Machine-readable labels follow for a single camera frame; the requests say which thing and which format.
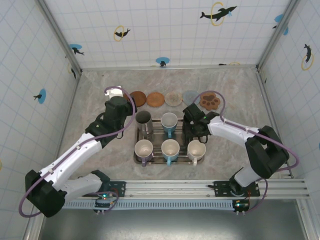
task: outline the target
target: metal tray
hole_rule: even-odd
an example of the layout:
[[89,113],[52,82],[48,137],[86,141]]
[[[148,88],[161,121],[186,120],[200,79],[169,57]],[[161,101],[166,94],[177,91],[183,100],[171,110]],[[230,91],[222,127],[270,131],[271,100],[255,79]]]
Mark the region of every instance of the metal tray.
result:
[[[136,138],[135,143],[142,139],[147,139],[153,144],[153,158],[147,162],[147,165],[151,164],[167,164],[167,160],[162,156],[161,152],[161,145],[162,143],[169,139],[168,134],[164,132],[162,126],[161,126],[161,120],[160,119],[152,119],[153,124],[153,133],[149,134],[147,137],[144,137],[139,130],[139,128],[136,128]],[[185,141],[185,134],[183,133],[183,119],[178,119],[178,124],[176,126],[176,129],[174,133],[172,134],[172,139],[176,140],[180,145],[180,151],[179,156],[177,160],[172,161],[171,165],[181,165],[181,164],[190,164],[192,165],[193,162],[188,158],[187,155],[187,147],[188,143]],[[142,164],[141,160],[138,159],[137,155],[133,151],[134,154],[134,162],[136,164]],[[205,160],[205,156],[203,156],[200,160],[197,161],[197,164],[201,164]]]

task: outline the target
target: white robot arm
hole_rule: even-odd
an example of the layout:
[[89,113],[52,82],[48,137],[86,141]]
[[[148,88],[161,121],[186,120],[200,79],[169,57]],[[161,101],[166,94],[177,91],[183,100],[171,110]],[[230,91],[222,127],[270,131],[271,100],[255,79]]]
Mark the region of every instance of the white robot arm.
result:
[[186,138],[193,139],[208,135],[228,139],[245,148],[249,157],[249,164],[236,172],[229,180],[229,188],[235,196],[239,196],[244,188],[255,181],[268,179],[288,159],[288,152],[255,134],[264,135],[278,143],[282,143],[276,132],[270,126],[263,128],[248,127],[220,117],[218,113],[205,114],[193,103],[184,112],[183,128]]
[[51,217],[66,202],[87,194],[110,191],[109,188],[112,187],[109,184],[110,178],[99,170],[75,180],[68,180],[68,178],[93,154],[117,138],[117,135],[103,138],[99,138],[99,136],[123,129],[126,117],[132,114],[132,104],[124,97],[114,96],[106,101],[105,112],[99,114],[69,150],[39,172],[31,170],[26,174],[26,192],[35,182],[43,178],[27,195],[27,199],[46,217]]

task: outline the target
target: blue mug handle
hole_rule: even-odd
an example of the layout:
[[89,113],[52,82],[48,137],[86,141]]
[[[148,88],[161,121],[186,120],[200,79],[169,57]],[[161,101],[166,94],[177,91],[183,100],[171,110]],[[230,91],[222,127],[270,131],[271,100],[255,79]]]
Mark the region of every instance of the blue mug handle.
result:
[[147,160],[144,157],[144,158],[142,158],[142,167],[145,167],[145,166],[147,166]]
[[166,160],[166,164],[167,164],[168,166],[171,165],[171,157],[168,157],[168,159]]

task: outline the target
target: marble floor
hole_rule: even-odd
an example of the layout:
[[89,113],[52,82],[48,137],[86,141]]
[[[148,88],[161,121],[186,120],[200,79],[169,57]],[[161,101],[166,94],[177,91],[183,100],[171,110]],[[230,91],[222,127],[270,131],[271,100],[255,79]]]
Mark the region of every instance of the marble floor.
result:
[[[129,93],[142,91],[166,94],[171,91],[216,90],[226,99],[224,116],[240,124],[263,127],[270,125],[259,84],[252,68],[210,69],[161,69],[84,71],[75,94],[69,120],[62,141],[60,155],[70,148],[84,133],[85,128],[105,111],[104,89],[122,86]],[[145,104],[138,111],[147,110],[153,118],[166,112],[183,117],[184,103],[171,107],[164,104],[152,108]],[[142,167],[134,162],[136,123],[124,132],[122,139],[114,139],[102,151],[93,155],[71,176],[85,176],[100,170],[113,180],[197,180],[229,179],[249,162],[244,148],[221,137],[211,136],[206,144],[207,152],[203,163],[192,165],[148,165]]]

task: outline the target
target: wooden coaster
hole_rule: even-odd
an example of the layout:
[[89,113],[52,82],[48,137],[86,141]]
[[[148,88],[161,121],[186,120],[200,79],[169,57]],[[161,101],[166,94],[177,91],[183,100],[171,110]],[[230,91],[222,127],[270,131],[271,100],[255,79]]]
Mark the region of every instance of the wooden coaster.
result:
[[213,92],[204,93],[201,95],[200,106],[204,107],[206,110],[217,110],[220,99]]
[[134,98],[135,105],[137,107],[141,107],[147,101],[147,97],[142,91],[133,91],[132,93],[130,93],[130,96]]
[[146,98],[146,103],[150,107],[160,107],[165,103],[165,96],[160,92],[152,92]]

